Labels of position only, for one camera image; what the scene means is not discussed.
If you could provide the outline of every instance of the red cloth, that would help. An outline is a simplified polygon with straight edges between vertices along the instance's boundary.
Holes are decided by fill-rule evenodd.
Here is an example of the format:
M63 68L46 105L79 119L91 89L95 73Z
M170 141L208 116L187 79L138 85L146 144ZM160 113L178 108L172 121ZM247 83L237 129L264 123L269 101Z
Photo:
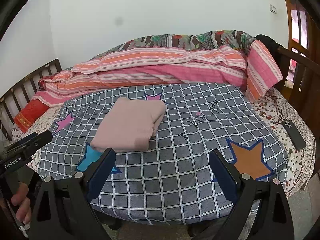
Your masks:
M38 99L31 100L14 118L14 122L25 133L30 126L43 115L50 107Z

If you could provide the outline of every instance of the light switch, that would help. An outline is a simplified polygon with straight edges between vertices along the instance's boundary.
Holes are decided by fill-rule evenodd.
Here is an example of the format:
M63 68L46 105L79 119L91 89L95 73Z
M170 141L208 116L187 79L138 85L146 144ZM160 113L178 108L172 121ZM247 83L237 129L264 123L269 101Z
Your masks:
M272 4L270 4L270 11L273 12L274 14L277 14L277 8L274 7Z

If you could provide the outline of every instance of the phone case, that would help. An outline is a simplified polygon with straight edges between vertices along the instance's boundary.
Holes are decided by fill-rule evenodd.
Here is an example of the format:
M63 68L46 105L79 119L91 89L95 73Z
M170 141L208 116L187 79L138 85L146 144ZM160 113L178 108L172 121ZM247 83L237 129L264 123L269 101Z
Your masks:
M286 129L294 147L298 151L306 147L306 142L292 121L284 120L281 122L281 124Z

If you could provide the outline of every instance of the wall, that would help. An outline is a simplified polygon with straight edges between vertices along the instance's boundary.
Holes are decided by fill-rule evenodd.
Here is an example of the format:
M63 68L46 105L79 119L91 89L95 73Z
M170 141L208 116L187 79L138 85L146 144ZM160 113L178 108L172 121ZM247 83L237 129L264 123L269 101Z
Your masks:
M55 59L50 0L29 0L0 41L0 95L30 72Z
M269 3L277 14L270 12ZM62 68L153 34L236 29L288 46L285 0L51 0L53 44Z

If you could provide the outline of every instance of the star print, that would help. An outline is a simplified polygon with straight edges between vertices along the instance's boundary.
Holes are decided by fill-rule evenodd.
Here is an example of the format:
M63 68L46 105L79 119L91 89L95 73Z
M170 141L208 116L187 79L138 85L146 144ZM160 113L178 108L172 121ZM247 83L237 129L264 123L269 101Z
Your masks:
M237 170L249 174L253 179L260 180L274 174L273 170L263 160L264 144L260 139L251 147L237 144L226 138L231 153L233 155L233 164Z
M58 133L59 131L61 131L63 128L65 128L68 124L70 124L74 119L76 118L76 116L72 116L72 113L70 112L65 119L54 122L56 125L58 125L57 130L54 132L54 134Z
M147 101L150 101L150 100L161 100L161 96L162 96L162 92L157 94L157 95L154 95L154 96L151 96L151 95L148 95L148 94L144 94L144 96L146 97L146 100Z
M93 163L96 162L100 156L102 155L101 152L98 152L94 149L91 148L89 143L85 144L85 153L84 153L84 157L83 159L79 162L78 166L76 167L77 171L85 171L88 166ZM120 171L116 166L113 166L110 174L116 174L116 173L121 173L122 171Z

